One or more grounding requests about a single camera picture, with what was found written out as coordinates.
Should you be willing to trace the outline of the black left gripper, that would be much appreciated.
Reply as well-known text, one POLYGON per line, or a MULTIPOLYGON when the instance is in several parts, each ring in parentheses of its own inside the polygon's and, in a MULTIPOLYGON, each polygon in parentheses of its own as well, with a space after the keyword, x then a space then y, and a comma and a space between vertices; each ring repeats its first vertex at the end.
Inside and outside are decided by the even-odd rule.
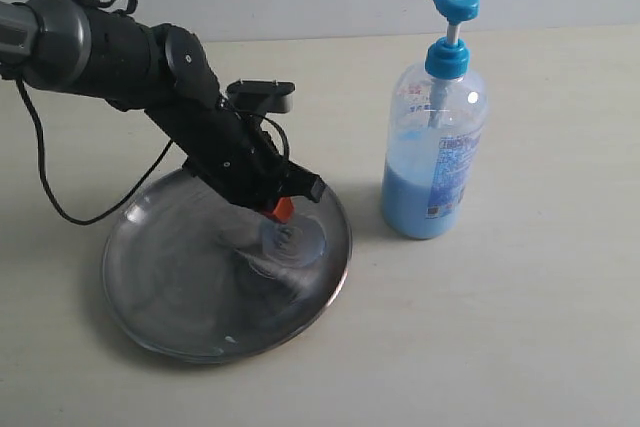
POLYGON ((145 110, 187 155, 190 169, 231 204, 280 224, 294 214, 290 197, 319 203, 321 177, 276 149, 255 117, 220 96, 213 105, 179 98, 145 110))

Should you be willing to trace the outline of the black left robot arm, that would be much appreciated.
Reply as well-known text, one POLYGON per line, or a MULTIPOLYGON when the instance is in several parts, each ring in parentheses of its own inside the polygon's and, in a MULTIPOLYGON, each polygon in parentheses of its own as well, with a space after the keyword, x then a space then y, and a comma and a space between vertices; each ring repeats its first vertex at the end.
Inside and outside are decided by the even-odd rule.
POLYGON ((1 73, 42 91, 143 111, 187 156, 187 167, 231 204, 279 222, 292 200, 319 202, 321 177, 276 149, 260 123, 223 95, 198 37, 77 0, 1 5, 1 73))

